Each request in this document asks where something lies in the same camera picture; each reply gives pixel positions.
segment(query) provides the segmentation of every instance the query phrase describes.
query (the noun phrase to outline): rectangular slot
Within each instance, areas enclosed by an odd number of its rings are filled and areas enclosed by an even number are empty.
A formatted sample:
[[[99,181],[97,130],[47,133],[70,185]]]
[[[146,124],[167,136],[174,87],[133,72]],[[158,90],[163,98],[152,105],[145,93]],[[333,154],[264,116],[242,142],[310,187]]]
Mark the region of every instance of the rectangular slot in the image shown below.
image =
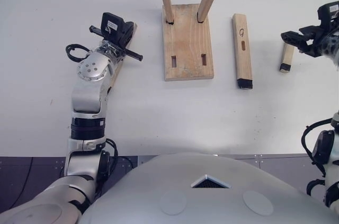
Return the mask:
[[[246,48],[245,48],[245,42],[244,42],[244,41],[242,41],[242,50],[243,50],[243,51],[246,50]]]
[[[202,62],[202,65],[203,65],[203,66],[206,66],[206,65],[207,65],[206,54],[205,54],[205,53],[202,53],[202,54],[201,54],[201,62]]]
[[[171,56],[172,58],[172,68],[176,68],[176,56]]]

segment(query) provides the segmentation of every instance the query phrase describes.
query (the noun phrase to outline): wooden base board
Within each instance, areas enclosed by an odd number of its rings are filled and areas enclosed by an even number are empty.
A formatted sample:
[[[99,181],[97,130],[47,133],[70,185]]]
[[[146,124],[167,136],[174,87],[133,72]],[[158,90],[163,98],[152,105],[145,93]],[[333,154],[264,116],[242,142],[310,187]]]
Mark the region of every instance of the wooden base board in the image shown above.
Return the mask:
[[[174,24],[163,7],[165,81],[214,77],[208,18],[198,23],[199,4],[172,5]]]

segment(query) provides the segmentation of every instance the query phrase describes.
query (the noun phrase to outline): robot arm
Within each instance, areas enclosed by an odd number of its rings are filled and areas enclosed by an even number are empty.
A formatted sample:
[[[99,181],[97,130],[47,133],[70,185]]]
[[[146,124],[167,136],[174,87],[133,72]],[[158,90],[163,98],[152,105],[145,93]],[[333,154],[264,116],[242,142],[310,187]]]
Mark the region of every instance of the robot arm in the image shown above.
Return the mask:
[[[318,9],[319,26],[307,26],[299,29],[302,34],[285,32],[281,38],[287,44],[296,46],[301,53],[312,57],[327,56],[336,66],[339,66],[339,1],[328,3]],[[305,136],[313,128],[330,123],[334,130],[324,130],[320,133],[311,153],[305,144]],[[332,119],[317,122],[307,127],[301,139],[306,153],[312,163],[322,172],[324,180],[311,181],[307,186],[310,195],[315,185],[326,187],[324,203],[339,215],[339,113]]]
[[[87,48],[71,44],[66,47],[68,57],[78,62],[78,80],[72,93],[72,126],[68,139],[65,176],[56,180],[33,200],[0,214],[0,223],[78,223],[81,215],[94,202],[95,193],[108,179],[114,161],[103,150],[106,142],[105,116],[108,94],[116,71],[126,55],[142,60],[142,56],[126,49],[132,38],[134,24],[124,22],[111,13],[104,13],[101,29],[90,31],[104,39],[100,46]],[[85,58],[70,54],[81,48]]]

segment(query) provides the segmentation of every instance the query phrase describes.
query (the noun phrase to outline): black cable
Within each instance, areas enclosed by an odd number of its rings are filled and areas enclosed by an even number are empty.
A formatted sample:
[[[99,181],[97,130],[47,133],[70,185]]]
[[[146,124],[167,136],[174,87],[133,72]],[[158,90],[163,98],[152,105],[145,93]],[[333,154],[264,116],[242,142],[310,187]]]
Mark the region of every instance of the black cable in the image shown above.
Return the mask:
[[[302,134],[302,137],[301,137],[301,144],[302,144],[302,147],[305,149],[308,157],[312,160],[312,164],[313,165],[316,165],[317,168],[321,171],[321,173],[323,174],[323,177],[326,176],[326,172],[325,172],[325,169],[324,169],[324,166],[322,164],[319,164],[319,163],[316,163],[313,159],[313,156],[312,156],[312,152],[307,148],[306,146],[306,142],[305,142],[305,139],[306,139],[306,135],[314,128],[316,127],[319,127],[319,126],[322,126],[322,125],[325,125],[325,124],[329,124],[331,123],[332,121],[332,118],[329,118],[329,119],[326,119],[326,120],[323,120],[323,121],[319,121],[319,122],[316,122],[316,123],[313,123],[312,125],[310,126],[306,126],[306,130],[304,131],[304,133]]]
[[[134,168],[133,162],[129,158],[127,158],[126,156],[119,156],[119,158],[126,159],[131,164],[132,169]]]
[[[307,195],[311,196],[312,189],[317,185],[325,185],[325,180],[316,179],[316,180],[310,181],[306,187]]]
[[[27,172],[27,175],[26,175],[26,179],[25,179],[25,181],[24,181],[24,183],[23,183],[23,185],[22,185],[22,188],[21,188],[21,191],[20,191],[20,193],[19,193],[19,196],[17,196],[16,200],[15,200],[14,203],[11,205],[11,207],[9,208],[9,210],[12,209],[12,208],[15,206],[15,204],[17,203],[17,201],[18,201],[18,200],[20,199],[20,197],[22,196],[22,193],[24,192],[25,187],[26,187],[26,185],[27,185],[28,177],[30,176],[30,173],[31,173],[32,164],[33,164],[33,157],[31,157],[30,166],[29,166],[29,168],[28,168],[28,172]]]
[[[66,54],[67,54],[67,56],[68,56],[68,58],[69,58],[70,60],[72,60],[72,61],[74,61],[74,62],[81,62],[82,60],[84,60],[84,59],[86,59],[86,58],[88,57],[88,55],[87,55],[85,58],[80,58],[80,57],[72,56],[72,55],[70,54],[70,52],[71,52],[72,50],[75,50],[75,49],[82,49],[82,50],[85,50],[86,52],[89,51],[88,48],[86,48],[86,47],[84,47],[84,46],[82,46],[82,45],[80,45],[80,44],[70,44],[70,45],[68,45],[68,46],[66,47]]]

